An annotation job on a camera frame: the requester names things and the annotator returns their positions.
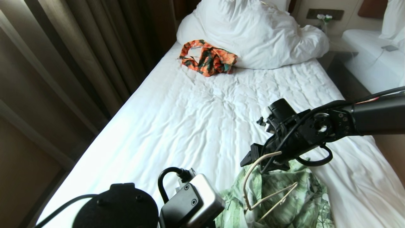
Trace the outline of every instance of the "curtain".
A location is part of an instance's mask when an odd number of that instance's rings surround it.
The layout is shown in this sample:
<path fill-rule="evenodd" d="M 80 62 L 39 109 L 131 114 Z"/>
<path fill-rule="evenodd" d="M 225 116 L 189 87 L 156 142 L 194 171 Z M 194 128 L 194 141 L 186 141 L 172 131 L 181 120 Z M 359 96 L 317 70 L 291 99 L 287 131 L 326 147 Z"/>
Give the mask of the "curtain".
<path fill-rule="evenodd" d="M 70 170 L 175 33 L 169 0 L 0 0 L 1 116 Z"/>

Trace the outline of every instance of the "floor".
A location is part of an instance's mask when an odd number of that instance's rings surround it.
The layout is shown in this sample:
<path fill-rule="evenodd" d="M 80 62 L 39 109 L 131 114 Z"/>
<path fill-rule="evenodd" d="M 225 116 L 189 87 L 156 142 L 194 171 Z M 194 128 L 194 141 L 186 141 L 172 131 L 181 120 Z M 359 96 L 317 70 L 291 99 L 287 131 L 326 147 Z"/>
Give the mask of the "floor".
<path fill-rule="evenodd" d="M 339 60 L 334 59 L 326 72 L 346 100 L 354 100 L 370 95 L 370 92 Z M 405 135 L 375 135 L 373 137 L 381 153 L 390 163 L 405 187 Z"/>

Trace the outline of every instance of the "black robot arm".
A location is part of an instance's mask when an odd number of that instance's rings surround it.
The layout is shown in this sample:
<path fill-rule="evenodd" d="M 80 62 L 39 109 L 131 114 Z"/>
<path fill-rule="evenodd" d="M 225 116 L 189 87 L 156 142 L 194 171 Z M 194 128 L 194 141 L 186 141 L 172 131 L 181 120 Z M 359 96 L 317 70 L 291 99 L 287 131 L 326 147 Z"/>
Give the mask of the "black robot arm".
<path fill-rule="evenodd" d="M 326 146 L 346 136 L 405 133 L 405 87 L 371 95 L 359 101 L 333 101 L 313 110 L 296 113 L 286 100 L 280 99 L 264 110 L 257 122 L 265 131 L 273 133 L 264 145 L 252 144 L 241 166 L 253 163 L 259 157 L 281 151 L 282 154 L 264 160 L 261 172 L 288 170 L 288 161 L 297 159 L 306 166 L 321 166 L 333 158 Z M 306 161 L 299 156 L 316 147 L 329 155 L 321 161 Z"/>

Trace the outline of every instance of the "black round device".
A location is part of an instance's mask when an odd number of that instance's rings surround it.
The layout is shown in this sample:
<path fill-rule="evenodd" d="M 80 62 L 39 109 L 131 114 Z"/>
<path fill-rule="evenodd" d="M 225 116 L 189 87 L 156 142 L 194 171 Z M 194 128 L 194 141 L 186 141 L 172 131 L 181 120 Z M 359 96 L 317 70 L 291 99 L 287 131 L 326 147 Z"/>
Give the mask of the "black round device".
<path fill-rule="evenodd" d="M 155 200 L 134 183 L 114 184 L 87 202 L 76 215 L 73 228 L 156 228 Z"/>

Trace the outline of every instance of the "wall socket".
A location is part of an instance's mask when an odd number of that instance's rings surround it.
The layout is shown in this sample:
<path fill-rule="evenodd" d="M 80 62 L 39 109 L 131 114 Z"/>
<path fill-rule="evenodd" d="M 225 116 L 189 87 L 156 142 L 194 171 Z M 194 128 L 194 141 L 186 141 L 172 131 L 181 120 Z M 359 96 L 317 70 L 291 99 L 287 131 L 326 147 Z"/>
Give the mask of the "wall socket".
<path fill-rule="evenodd" d="M 343 17 L 343 13 L 345 11 L 340 10 L 340 9 L 309 9 L 308 14 L 307 14 L 307 19 L 318 19 L 316 16 L 318 14 L 323 14 L 323 15 L 331 15 L 332 20 L 338 20 L 340 21 Z"/>

